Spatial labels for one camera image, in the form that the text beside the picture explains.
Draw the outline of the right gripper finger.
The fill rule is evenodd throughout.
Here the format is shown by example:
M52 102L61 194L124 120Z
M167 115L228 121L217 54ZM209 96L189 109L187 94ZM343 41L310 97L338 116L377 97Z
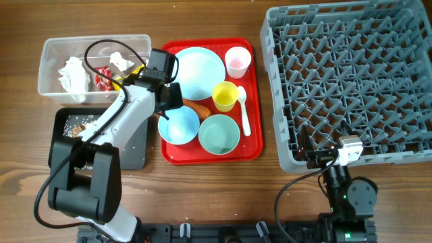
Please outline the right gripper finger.
M342 131L342 138L357 138L358 134L353 131L345 120L340 122L340 128Z
M315 151L313 149L311 138L308 135L306 126L302 125L299 139L299 149L296 155L296 159L298 161L308 161L309 159L312 159L314 155Z

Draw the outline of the light blue bowl with rice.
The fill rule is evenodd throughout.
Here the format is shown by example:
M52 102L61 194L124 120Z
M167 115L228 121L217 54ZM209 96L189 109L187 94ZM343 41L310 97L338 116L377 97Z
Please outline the light blue bowl with rice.
M173 145L183 145L192 141L198 134L200 120L196 112L182 106L165 112L168 119L160 117L158 131L164 141Z

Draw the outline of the orange carrot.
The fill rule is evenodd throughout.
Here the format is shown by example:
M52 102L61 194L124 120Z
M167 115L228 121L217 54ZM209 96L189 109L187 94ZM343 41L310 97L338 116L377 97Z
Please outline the orange carrot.
M210 110L203 105L199 105L198 103L195 103L188 99L183 99L183 104L195 111L201 121L211 116Z

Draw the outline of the yellow snack wrapper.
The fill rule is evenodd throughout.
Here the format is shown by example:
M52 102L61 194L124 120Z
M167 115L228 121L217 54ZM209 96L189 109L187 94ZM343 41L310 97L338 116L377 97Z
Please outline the yellow snack wrapper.
M132 72L132 74L137 74L138 72L139 72L139 70L140 69L142 69L142 68L144 68L145 67L145 64L142 64L142 65L140 65L140 66L138 66L133 72ZM117 81L118 83L122 83L122 80L124 79L124 77L123 76L120 76L119 74L118 75L115 75L114 77L113 77L113 79L115 80L115 81ZM113 85L113 87L114 87L114 90L116 90L116 91L120 91L121 90L121 88L117 85L117 84L114 84L114 83L112 83L112 85Z

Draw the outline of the yellow plastic cup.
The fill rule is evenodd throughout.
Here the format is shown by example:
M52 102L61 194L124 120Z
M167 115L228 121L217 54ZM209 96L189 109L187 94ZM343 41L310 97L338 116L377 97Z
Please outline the yellow plastic cup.
M220 82L212 91L212 99L218 111L231 111L238 100L238 88L232 82Z

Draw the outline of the small white tissue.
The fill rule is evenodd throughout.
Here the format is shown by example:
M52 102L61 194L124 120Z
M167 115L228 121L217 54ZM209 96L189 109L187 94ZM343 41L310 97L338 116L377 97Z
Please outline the small white tissue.
M114 52L110 55L110 63L116 66L121 72L134 66L134 62L124 59L120 52Z

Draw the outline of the red strawberry candy wrapper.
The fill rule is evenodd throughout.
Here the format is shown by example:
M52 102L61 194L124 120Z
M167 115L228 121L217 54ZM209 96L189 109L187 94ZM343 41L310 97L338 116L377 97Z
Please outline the red strawberry candy wrapper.
M110 70L109 66L103 66L103 67L96 67L95 70L97 71L98 74L104 74L105 76L108 76L110 78L113 77L112 71ZM95 84L97 86L97 88L100 91L114 91L114 86L112 84L112 82L110 81L110 79L104 78L103 76L97 75L94 79Z

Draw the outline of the pink white cup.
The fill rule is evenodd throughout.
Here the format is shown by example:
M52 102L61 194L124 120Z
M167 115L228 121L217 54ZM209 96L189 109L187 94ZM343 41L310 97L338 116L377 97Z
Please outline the pink white cup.
M232 47L225 54L227 73L231 78L243 77L252 61L252 55L244 47Z

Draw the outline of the brown food piece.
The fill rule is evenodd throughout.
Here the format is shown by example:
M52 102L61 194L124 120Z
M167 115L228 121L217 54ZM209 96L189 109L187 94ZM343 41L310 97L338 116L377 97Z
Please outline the brown food piece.
M77 124L72 128L72 138L75 138L79 135L79 133L83 132L86 129L86 126L83 124Z

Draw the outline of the large white tissue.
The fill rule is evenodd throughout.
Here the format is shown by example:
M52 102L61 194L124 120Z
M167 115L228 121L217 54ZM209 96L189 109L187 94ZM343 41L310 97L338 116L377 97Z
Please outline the large white tissue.
M78 103L85 102L85 93L89 89L90 76L84 69L82 61L77 57L70 57L65 62L65 66L58 72L61 75L58 80L63 89L68 93L72 93L72 98Z

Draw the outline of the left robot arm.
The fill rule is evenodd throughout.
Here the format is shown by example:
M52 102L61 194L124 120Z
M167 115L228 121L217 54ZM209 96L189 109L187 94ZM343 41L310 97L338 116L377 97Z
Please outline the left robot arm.
M101 108L63 108L55 116L49 178L43 184L48 206L97 230L112 242L140 242L141 221L120 204L120 153L141 123L154 113L183 105L171 74L143 70L123 82L115 102ZM69 115L98 115L94 126L71 138L63 135Z

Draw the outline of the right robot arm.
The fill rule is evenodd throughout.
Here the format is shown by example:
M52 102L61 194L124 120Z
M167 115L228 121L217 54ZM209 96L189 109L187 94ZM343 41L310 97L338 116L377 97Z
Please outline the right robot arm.
M365 177L350 175L348 165L363 152L360 137L345 121L340 123L342 136L334 148L316 151L306 126L301 127L297 157L309 169L321 169L325 183L320 186L329 200L330 213L321 213L316 221L294 224L294 237L299 242L367 242L377 241L374 215L378 188Z

